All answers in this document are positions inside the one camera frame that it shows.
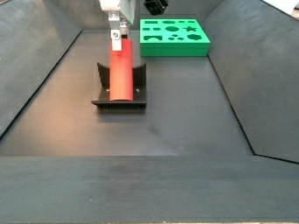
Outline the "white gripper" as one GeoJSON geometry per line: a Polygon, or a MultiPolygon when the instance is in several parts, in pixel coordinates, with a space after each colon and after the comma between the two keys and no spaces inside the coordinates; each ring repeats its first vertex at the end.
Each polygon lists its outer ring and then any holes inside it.
{"type": "Polygon", "coordinates": [[[129,24],[135,22],[136,0],[99,0],[99,4],[108,14],[112,50],[120,51],[121,39],[127,39],[129,24]]]}

